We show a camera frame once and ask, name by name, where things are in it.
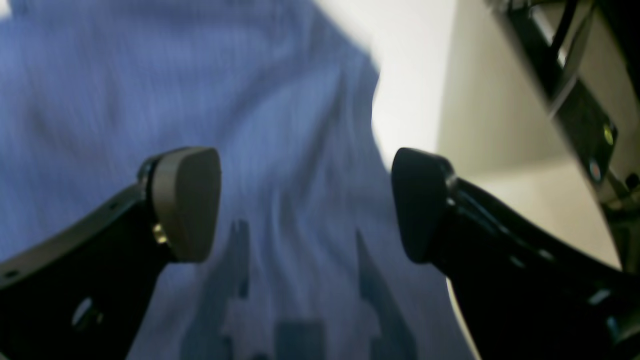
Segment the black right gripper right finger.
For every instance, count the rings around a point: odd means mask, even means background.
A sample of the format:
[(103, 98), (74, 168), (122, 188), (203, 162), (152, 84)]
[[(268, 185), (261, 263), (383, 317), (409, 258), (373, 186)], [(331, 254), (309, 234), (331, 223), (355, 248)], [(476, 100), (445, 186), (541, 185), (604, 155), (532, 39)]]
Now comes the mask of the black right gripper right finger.
[(637, 360), (639, 277), (556, 239), (444, 157), (401, 148), (391, 186), (402, 246), (450, 280), (483, 360)]

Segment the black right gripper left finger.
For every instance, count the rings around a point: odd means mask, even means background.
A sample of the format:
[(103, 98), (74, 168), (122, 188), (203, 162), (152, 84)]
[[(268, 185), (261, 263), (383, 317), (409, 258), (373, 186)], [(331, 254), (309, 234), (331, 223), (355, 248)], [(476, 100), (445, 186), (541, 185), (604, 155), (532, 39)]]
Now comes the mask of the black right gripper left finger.
[(1, 264), (0, 348), (8, 360), (124, 360), (158, 276), (204, 262), (217, 227), (214, 148), (148, 158), (137, 182)]

